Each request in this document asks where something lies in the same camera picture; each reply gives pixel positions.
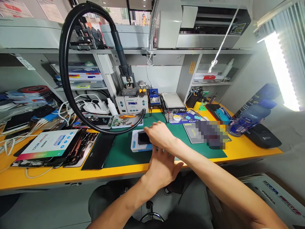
hand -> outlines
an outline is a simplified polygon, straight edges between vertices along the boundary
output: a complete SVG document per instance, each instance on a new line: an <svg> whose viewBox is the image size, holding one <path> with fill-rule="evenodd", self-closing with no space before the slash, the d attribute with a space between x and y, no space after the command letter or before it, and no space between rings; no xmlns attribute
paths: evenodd
<svg viewBox="0 0 305 229"><path fill-rule="evenodd" d="M152 158L149 162L147 173L142 177L149 190L155 194L159 189L174 181L183 166L183 162L174 164L175 156L166 150L156 149L152 146Z"/></svg>
<svg viewBox="0 0 305 229"><path fill-rule="evenodd" d="M149 128L144 127L144 131L149 136L149 140L153 145L167 151L170 150L171 145L177 139L161 121L153 122Z"/></svg>

chair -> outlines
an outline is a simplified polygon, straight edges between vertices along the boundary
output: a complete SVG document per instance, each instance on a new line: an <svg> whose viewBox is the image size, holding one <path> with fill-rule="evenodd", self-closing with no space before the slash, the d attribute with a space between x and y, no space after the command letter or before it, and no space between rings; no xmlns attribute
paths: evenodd
<svg viewBox="0 0 305 229"><path fill-rule="evenodd" d="M146 208L150 209L150 212L145 214L140 219L141 222L143 222L143 220L146 219L147 217L150 217L150 219L148 221L146 221L145 224L148 224L153 227L157 227L158 225L160 225L164 222L164 219L162 218L162 216L160 216L158 213L155 213L153 211L153 203L150 200L146 202Z"/></svg>

poster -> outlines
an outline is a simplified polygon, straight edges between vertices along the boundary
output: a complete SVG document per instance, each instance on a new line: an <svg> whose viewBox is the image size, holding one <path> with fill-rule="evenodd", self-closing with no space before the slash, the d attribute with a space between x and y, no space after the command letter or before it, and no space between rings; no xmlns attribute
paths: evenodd
<svg viewBox="0 0 305 229"><path fill-rule="evenodd" d="M0 0L0 14L3 17L33 17L22 0Z"/></svg>
<svg viewBox="0 0 305 229"><path fill-rule="evenodd" d="M64 19L61 16L57 6L53 3L53 0L37 0L37 1L50 21L64 23Z"/></svg>

green anti-static mat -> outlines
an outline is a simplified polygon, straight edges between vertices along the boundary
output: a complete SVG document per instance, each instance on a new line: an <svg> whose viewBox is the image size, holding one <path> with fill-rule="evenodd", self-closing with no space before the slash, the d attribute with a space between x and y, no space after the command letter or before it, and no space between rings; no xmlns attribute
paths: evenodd
<svg viewBox="0 0 305 229"><path fill-rule="evenodd" d="M158 120L164 122L165 118L162 113L153 113L152 117L143 119L144 125L135 129L143 129L144 126L151 126L153 122ZM182 124L171 125L167 124L169 130L174 136L180 138L186 145L199 152L207 158L223 158L227 157L221 149L210 149L205 143L191 144ZM117 135L114 139L113 146L110 149L108 158L104 168L112 168L126 165L145 164L149 163L152 151L132 152L131 146L132 131L125 134Z"/></svg>

yellow workbench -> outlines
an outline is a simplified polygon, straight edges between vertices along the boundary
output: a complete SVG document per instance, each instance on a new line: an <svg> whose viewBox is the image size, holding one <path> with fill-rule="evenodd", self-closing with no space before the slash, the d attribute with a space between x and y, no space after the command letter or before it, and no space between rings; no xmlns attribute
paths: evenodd
<svg viewBox="0 0 305 229"><path fill-rule="evenodd" d="M208 111L200 111L202 116L207 117L210 121L215 120L215 118ZM22 148L30 139L34 137L29 137L26 141L16 144L12 155L6 156L5 153L0 155L0 171L7 168L16 157L13 154ZM260 157L266 157L275 154L281 154L278 148L275 149L263 149L256 146L251 142L246 136L233 137L231 142L226 143L226 148L223 150L227 155L226 158L214 158L211 161L222 164L234 161L250 160ZM30 168L28 170L29 176L38 176L49 168ZM134 174L143 174L147 171L148 164L137 164L128 165L114 168L104 168L102 170L81 170L79 168L58 168L52 169L41 177L29 179L25 176L25 168L11 167L2 172L0 172L0 191L4 190L17 190L21 188L35 188L50 186L56 184L64 184L70 182L84 182L88 180L101 180L106 178L122 177Z"/></svg>

